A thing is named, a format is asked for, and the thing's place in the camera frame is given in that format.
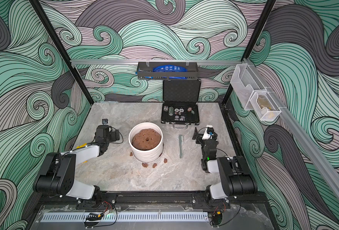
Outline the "green scrub brush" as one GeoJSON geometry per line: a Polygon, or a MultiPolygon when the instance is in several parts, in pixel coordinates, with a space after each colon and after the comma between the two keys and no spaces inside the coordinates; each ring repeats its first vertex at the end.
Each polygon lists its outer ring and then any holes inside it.
{"type": "Polygon", "coordinates": [[[179,156],[180,156],[180,159],[183,158],[183,149],[182,149],[183,141],[184,141],[183,135],[179,135],[179,156]]]}

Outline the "white ceramic pot with mud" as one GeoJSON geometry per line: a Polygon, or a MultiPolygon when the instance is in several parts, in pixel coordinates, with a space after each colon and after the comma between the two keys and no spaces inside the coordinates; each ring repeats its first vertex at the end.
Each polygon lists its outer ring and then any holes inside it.
{"type": "Polygon", "coordinates": [[[164,136],[160,127],[144,122],[134,126],[129,133],[133,156],[141,163],[153,163],[164,152],[164,136]]]}

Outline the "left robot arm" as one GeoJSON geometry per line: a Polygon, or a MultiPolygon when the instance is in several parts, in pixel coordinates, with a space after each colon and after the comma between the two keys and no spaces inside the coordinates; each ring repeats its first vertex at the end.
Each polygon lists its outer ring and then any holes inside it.
{"type": "Polygon", "coordinates": [[[65,152],[51,152],[45,157],[36,179],[33,190],[36,193],[53,197],[72,197],[78,201],[95,202],[92,209],[104,204],[100,188],[79,182],[75,178],[76,167],[93,158],[102,156],[110,144],[122,144],[123,135],[108,124],[99,125],[91,142],[65,152]]]}

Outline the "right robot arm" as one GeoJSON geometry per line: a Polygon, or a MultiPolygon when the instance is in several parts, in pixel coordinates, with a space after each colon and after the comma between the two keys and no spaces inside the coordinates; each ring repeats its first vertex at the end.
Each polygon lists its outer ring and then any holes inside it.
{"type": "Polygon", "coordinates": [[[233,196],[258,193],[258,185],[243,156],[217,156],[217,134],[213,127],[195,129],[192,139],[201,146],[201,167],[205,173],[217,174],[220,182],[208,185],[206,190],[192,195],[194,209],[214,209],[233,196]]]}

